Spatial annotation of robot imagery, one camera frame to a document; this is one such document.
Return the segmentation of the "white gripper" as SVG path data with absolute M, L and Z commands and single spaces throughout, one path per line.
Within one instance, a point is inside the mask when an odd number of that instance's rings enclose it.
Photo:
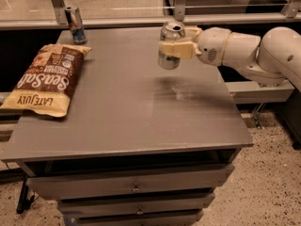
M 159 51 L 182 59 L 197 57 L 201 62 L 215 67 L 221 65 L 222 54 L 231 33 L 229 29 L 213 27 L 202 30 L 197 26 L 187 26 L 184 31 L 185 38 L 160 41 Z

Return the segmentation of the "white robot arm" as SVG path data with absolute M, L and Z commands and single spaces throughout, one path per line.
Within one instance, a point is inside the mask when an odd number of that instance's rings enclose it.
M 266 86 L 289 80 L 301 90 L 301 35 L 289 27 L 275 27 L 264 36 L 212 27 L 185 29 L 180 39 L 159 43 L 159 51 L 181 59 L 198 58 L 215 67 L 234 69 L 246 79 Z

